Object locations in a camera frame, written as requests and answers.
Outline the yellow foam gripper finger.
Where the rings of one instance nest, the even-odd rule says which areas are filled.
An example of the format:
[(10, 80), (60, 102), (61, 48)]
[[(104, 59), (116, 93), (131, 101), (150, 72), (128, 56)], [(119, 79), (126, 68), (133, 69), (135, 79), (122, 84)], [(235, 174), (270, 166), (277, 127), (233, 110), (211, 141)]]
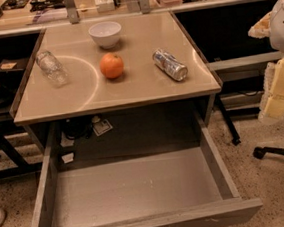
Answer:
[(267, 64), (263, 82), (258, 119), (266, 125), (274, 124), (284, 118), (284, 58)]
[(251, 38), (263, 39), (264, 37), (268, 37), (270, 35), (270, 16), (271, 13), (267, 13), (255, 23), (248, 32), (248, 36)]

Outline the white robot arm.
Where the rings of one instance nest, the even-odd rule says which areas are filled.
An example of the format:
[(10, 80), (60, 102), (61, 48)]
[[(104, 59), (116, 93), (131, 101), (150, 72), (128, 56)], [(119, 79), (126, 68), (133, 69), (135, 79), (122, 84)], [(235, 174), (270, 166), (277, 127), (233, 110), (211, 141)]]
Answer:
[[(284, 54), (284, 0), (278, 0), (271, 12), (249, 29), (248, 36), (268, 37), (271, 48)], [(284, 57), (267, 64), (263, 82), (258, 119), (267, 125), (274, 124), (284, 118)]]

